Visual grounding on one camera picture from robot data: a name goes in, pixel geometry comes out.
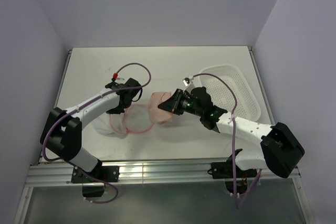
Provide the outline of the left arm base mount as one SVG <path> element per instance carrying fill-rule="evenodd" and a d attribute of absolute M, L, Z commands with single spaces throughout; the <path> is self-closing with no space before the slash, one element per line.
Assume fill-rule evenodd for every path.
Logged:
<path fill-rule="evenodd" d="M 119 191 L 114 183 L 119 180 L 119 171 L 119 166 L 104 166 L 101 161 L 98 161 L 97 166 L 91 172 L 85 172 L 82 168 L 75 166 L 72 171 L 71 183 L 82 184 L 84 200 L 93 204 L 106 204 L 118 197 Z M 97 200 L 103 196 L 107 189 L 113 189 L 115 195 L 109 200 Z"/>

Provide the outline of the pink bra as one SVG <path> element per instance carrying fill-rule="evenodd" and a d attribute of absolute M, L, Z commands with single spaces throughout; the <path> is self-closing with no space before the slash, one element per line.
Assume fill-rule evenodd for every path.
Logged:
<path fill-rule="evenodd" d="M 154 92 L 148 102 L 148 114 L 152 124 L 163 125 L 173 120 L 173 114 L 158 108 L 171 97 L 171 92 Z"/>

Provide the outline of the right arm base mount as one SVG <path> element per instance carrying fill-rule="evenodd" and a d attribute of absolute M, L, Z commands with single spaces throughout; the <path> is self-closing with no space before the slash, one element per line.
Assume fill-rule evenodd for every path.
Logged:
<path fill-rule="evenodd" d="M 207 171 L 212 179 L 233 179 L 232 155 L 225 162 L 212 162 L 211 168 Z M 257 176 L 256 169 L 241 170 L 236 166 L 237 197 L 243 195 L 248 189 L 248 178 Z"/>

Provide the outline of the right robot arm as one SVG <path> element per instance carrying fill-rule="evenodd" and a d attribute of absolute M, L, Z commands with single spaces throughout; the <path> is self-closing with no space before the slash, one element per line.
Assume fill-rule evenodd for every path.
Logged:
<path fill-rule="evenodd" d="M 260 151 L 236 149 L 227 159 L 228 173 L 234 177 L 244 171 L 269 169 L 281 178 L 288 178 L 305 154 L 304 148 L 283 123 L 275 125 L 250 121 L 216 106 L 205 87 L 191 92 L 177 89 L 158 109 L 176 115 L 189 113 L 199 117 L 208 130 L 230 134 L 248 141 Z"/>

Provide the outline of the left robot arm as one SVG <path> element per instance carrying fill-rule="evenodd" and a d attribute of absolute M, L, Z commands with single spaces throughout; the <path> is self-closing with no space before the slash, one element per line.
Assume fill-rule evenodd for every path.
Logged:
<path fill-rule="evenodd" d="M 124 113 L 141 91 L 142 86 L 133 78 L 125 83 L 112 81 L 76 106 L 52 109 L 40 138 L 44 159 L 49 162 L 61 159 L 81 168 L 89 181 L 98 181 L 102 176 L 101 161 L 82 147 L 82 131 L 104 113 Z"/>

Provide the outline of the white mesh laundry bag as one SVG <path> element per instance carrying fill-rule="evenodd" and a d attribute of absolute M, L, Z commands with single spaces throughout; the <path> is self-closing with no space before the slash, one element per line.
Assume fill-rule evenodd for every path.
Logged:
<path fill-rule="evenodd" d="M 129 134 L 143 134 L 153 127 L 145 104 L 133 104 L 122 114 L 102 114 L 91 124 L 101 135 L 120 138 Z"/>

